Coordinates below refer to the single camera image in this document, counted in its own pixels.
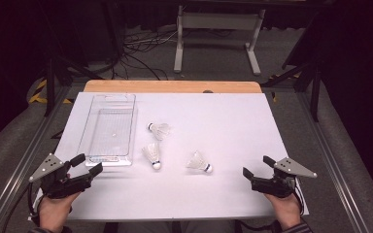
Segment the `badminton shuttlecock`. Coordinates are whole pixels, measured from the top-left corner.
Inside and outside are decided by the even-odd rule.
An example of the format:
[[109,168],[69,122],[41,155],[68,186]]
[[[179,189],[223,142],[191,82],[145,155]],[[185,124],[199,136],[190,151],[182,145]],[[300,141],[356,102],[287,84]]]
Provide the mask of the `badminton shuttlecock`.
[[155,138],[159,141],[162,141],[169,134],[169,125],[167,123],[162,124],[148,124],[148,129],[153,133]]
[[186,165],[187,168],[193,168],[193,169],[199,169],[207,173],[211,173],[213,171],[213,166],[209,164],[202,154],[199,151],[196,151],[193,154],[192,159],[189,161],[189,163]]
[[153,164],[155,170],[160,168],[158,143],[152,143],[142,148],[142,153]]

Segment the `white tabletop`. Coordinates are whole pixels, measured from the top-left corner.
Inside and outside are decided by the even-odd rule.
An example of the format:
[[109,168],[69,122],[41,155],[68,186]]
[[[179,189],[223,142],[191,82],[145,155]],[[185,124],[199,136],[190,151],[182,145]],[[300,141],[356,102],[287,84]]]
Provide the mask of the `white tabletop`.
[[[61,160],[78,153],[94,92],[82,92],[74,104],[55,152]],[[270,179],[262,162],[288,157],[264,94],[134,93],[137,125],[133,164],[105,167],[74,202],[69,219],[99,221],[247,218],[274,215],[262,193],[242,175]],[[161,169],[154,170],[141,148],[155,142],[148,123],[168,123],[160,143]],[[186,167],[199,150],[213,165],[207,174]],[[71,175],[87,173],[84,164]]]

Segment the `black cable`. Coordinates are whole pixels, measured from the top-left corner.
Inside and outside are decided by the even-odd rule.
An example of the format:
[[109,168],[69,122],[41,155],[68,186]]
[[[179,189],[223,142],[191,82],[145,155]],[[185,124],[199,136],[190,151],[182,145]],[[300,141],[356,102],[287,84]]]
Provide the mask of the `black cable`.
[[129,43],[130,42],[134,42],[134,41],[143,41],[143,40],[147,40],[147,38],[149,38],[149,36],[151,35],[152,33],[150,31],[147,31],[147,32],[138,32],[138,33],[134,33],[134,34],[130,34],[130,35],[125,35],[123,40],[127,41],[129,40]]
[[302,216],[302,215],[304,215],[304,198],[303,198],[302,194],[298,194],[298,193],[301,193],[301,191],[299,190],[298,186],[295,183],[295,191],[293,192],[293,194],[299,202],[299,205],[301,207],[300,215]]
[[134,54],[135,52],[139,51],[139,45],[137,46],[137,49],[134,49],[134,48],[130,48],[130,47],[127,47],[127,46],[123,46],[124,49],[128,49],[130,51],[126,51],[125,54]]
[[[135,68],[135,69],[149,69],[149,68],[144,68],[144,67],[132,66],[132,65],[129,65],[129,64],[125,63],[124,61],[121,61],[121,63],[123,63],[123,64],[125,64],[125,65],[127,65],[127,66],[129,66],[129,67]],[[155,71],[160,71],[160,72],[162,72],[162,74],[165,76],[166,80],[169,80],[169,79],[168,79],[168,76],[167,76],[166,73],[165,73],[165,71],[163,71],[163,70],[161,70],[161,69],[157,69],[157,68],[151,68],[151,69],[152,69],[152,70],[155,70]]]
[[171,31],[164,31],[164,32],[161,32],[161,34],[159,34],[159,32],[156,32],[155,35],[151,36],[151,37],[143,37],[143,38],[137,38],[136,40],[130,40],[128,42],[125,42],[127,44],[132,44],[132,43],[137,43],[137,42],[142,42],[142,41],[157,41],[157,40],[162,40],[162,37],[167,35],[167,34],[170,34],[170,33],[174,33],[176,32],[177,30],[171,30]]
[[35,213],[35,210],[33,209],[33,204],[32,204],[32,183],[30,183],[28,186],[28,208],[29,208],[29,213],[35,216],[36,213]]
[[166,36],[166,35],[168,35],[170,33],[174,34],[175,32],[176,32],[175,30],[173,30],[173,31],[166,31],[166,32],[163,32],[162,34],[159,34],[159,32],[157,32],[154,37],[151,37],[149,39],[139,40],[140,41],[139,43],[137,43],[137,41],[127,42],[126,44],[124,44],[124,47],[127,48],[127,49],[129,49],[129,50],[140,51],[140,52],[148,52],[150,50],[153,50],[157,46],[162,45],[162,44],[168,42],[169,38],[167,38],[165,42],[159,43],[159,41],[165,40],[163,38],[164,36]]
[[120,65],[123,67],[123,69],[125,70],[125,75],[126,75],[126,80],[129,80],[129,76],[128,76],[128,70],[126,70],[126,67],[122,64],[122,60],[120,61]]
[[149,69],[149,70],[153,73],[153,75],[154,75],[154,76],[155,76],[159,81],[161,81],[161,79],[160,79],[159,76],[156,74],[156,72],[155,72],[153,69],[151,69],[147,64],[145,64],[143,61],[141,61],[140,59],[136,58],[135,56],[132,56],[132,55],[129,55],[129,54],[127,54],[127,56],[129,56],[129,57],[131,57],[131,58],[137,60],[139,63],[143,64],[147,69]]
[[17,201],[15,202],[15,204],[12,206],[11,208],[11,211],[8,213],[8,216],[5,220],[5,223],[4,223],[4,228],[2,229],[2,233],[5,233],[6,231],[6,228],[8,227],[8,223],[9,223],[9,220],[11,219],[11,216],[12,214],[14,213],[14,210],[15,208],[17,207],[17,204],[19,204],[20,200],[22,200],[22,197],[23,195],[25,194],[25,192],[28,190],[29,186],[27,186],[23,192],[20,194],[20,196],[18,197]]

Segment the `metal bracket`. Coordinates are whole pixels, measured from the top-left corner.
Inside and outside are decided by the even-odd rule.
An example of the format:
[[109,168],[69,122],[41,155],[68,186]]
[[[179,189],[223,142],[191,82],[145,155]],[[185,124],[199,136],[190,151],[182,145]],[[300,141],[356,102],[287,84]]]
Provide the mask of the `metal bracket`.
[[318,176],[317,173],[310,171],[291,158],[281,159],[274,164],[274,168],[296,176],[309,178],[316,178]]
[[63,167],[63,162],[57,158],[54,154],[50,153],[44,162],[39,166],[39,168],[34,172],[32,177],[29,178],[29,182],[33,183],[38,179],[46,176],[47,174]]

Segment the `clear plastic container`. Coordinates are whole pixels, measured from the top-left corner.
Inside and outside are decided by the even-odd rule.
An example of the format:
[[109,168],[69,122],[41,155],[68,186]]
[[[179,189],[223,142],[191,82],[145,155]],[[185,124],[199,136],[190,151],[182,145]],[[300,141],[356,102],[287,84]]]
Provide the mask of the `clear plastic container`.
[[86,166],[131,165],[136,117],[134,94],[95,95],[79,148]]

